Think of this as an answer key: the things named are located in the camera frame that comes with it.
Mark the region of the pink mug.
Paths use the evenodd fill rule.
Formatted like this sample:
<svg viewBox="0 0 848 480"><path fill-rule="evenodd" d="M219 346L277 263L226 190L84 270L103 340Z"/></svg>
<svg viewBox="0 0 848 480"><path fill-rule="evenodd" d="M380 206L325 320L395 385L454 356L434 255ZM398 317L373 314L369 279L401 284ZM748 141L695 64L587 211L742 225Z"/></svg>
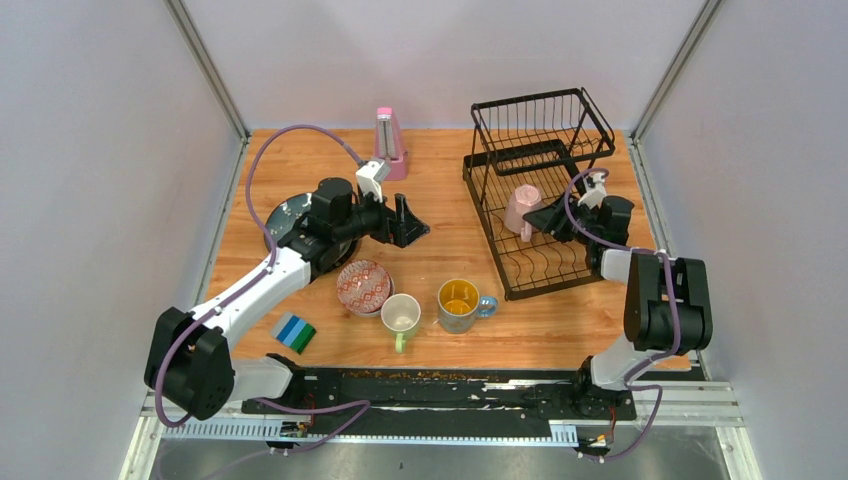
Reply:
<svg viewBox="0 0 848 480"><path fill-rule="evenodd" d="M522 242L530 242L534 233L534 227L525 221L523 216L540 209L542 205L541 192L537 187L529 184L517 187L513 191L505 209L505 228L517 234Z"/></svg>

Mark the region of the pink metronome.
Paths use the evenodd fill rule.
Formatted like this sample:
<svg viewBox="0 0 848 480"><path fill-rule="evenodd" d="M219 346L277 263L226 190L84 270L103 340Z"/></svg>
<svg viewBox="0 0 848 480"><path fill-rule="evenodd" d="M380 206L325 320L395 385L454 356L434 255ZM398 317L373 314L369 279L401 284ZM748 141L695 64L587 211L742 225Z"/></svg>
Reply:
<svg viewBox="0 0 848 480"><path fill-rule="evenodd" d="M376 110L375 154L389 167L387 181L401 181L408 176L408 150L397 116L390 107Z"/></svg>

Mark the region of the black wire dish rack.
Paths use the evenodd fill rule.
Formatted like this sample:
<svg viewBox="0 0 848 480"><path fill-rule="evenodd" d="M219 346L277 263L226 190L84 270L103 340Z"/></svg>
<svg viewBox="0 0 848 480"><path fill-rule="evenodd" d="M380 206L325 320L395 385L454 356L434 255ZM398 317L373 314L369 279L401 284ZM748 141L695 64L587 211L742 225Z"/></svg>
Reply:
<svg viewBox="0 0 848 480"><path fill-rule="evenodd" d="M585 192L577 176L615 151L615 134L583 87L475 103L472 150L463 179L508 300L520 300L599 280L585 247L534 228L530 242L504 226L513 191L537 187L542 207Z"/></svg>

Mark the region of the blue mug yellow inside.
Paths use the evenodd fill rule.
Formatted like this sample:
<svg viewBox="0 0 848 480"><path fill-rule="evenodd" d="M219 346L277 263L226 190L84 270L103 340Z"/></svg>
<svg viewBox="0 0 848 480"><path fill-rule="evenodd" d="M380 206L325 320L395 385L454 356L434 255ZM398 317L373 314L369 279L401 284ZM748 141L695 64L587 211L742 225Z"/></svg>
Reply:
<svg viewBox="0 0 848 480"><path fill-rule="evenodd" d="M493 316L499 302L482 295L475 284L465 279L445 282L437 294L438 323L451 334L469 331L477 319Z"/></svg>

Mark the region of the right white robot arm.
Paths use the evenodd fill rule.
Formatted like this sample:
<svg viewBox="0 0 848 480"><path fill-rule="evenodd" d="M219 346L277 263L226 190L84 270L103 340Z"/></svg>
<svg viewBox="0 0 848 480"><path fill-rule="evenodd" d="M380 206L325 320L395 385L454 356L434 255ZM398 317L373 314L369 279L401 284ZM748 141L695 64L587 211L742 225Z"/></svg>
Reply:
<svg viewBox="0 0 848 480"><path fill-rule="evenodd" d="M703 349L712 336L705 263L627 246L633 208L619 196L588 206L564 195L523 216L559 241L582 244L591 274L626 288L622 334L581 364L570 392L573 408L584 417L621 405L632 381L650 366Z"/></svg>

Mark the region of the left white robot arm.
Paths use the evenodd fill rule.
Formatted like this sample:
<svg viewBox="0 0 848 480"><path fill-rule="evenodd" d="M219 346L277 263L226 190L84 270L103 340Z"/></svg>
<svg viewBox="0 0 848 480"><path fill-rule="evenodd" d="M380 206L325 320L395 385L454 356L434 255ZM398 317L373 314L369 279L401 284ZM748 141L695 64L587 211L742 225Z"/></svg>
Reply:
<svg viewBox="0 0 848 480"><path fill-rule="evenodd" d="M275 212L282 234L270 238L268 256L224 292L188 311L171 307L157 319L144 372L161 422L170 401L188 418L206 420L232 401L267 398L283 413L298 411L306 386L291 366L269 356L235 360L244 335L288 296L347 261L358 241L370 237L406 248L430 231L404 195L385 198L338 177L315 191L293 196Z"/></svg>

